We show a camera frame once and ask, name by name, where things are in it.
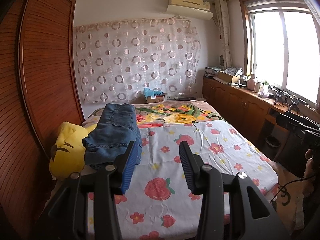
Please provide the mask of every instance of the wooden wardrobe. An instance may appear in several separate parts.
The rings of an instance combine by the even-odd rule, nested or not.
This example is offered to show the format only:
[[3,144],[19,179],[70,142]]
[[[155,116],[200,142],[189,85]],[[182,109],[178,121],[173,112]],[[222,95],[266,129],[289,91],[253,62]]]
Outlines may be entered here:
[[59,125],[84,121],[72,56],[75,2],[16,0],[0,23],[0,224],[22,239],[50,196]]

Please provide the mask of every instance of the sheer curtain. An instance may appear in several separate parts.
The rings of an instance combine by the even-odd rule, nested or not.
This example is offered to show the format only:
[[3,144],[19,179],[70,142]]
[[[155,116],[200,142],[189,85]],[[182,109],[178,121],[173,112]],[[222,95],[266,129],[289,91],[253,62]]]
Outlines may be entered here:
[[220,36],[222,39],[223,61],[224,69],[231,67],[231,55],[229,51],[230,43],[230,22],[227,2],[224,0],[215,0],[214,6],[216,8],[218,26],[220,30]]
[[80,97],[89,103],[126,102],[144,88],[194,93],[200,40],[191,21],[138,19],[75,27]]

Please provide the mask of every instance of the yellow plush toy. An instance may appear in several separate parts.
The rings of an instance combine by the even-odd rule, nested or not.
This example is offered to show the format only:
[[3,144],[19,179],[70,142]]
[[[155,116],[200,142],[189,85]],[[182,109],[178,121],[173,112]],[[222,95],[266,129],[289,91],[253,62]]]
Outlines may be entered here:
[[81,172],[84,167],[82,139],[96,128],[93,124],[88,128],[63,122],[59,127],[56,143],[51,148],[49,171],[53,179],[64,180],[73,172]]

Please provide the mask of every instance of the person's hand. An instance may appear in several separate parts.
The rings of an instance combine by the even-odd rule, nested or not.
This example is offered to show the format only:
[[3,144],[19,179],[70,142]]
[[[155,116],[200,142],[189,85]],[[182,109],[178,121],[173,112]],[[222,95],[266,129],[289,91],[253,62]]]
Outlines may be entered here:
[[[306,164],[306,170],[305,170],[305,172],[303,174],[304,178],[308,178],[308,177],[310,177],[310,176],[315,174],[314,170],[312,169],[312,162],[313,162],[312,154],[313,154],[312,150],[309,149],[309,150],[307,150],[307,152],[306,152],[306,154],[304,156],[306,159],[308,159],[307,164]],[[303,193],[303,195],[305,197],[309,196],[313,192],[313,190],[314,190],[313,181],[315,180],[315,178],[316,177],[313,177],[311,179],[303,181],[303,184],[304,184],[303,186],[304,187],[303,187],[302,193]]]

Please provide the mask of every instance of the window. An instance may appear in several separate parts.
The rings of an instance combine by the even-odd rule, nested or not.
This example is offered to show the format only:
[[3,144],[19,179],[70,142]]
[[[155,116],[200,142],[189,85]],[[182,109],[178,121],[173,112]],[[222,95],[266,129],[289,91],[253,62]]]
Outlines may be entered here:
[[319,100],[319,39],[306,5],[301,0],[251,0],[245,5],[251,73],[314,107]]

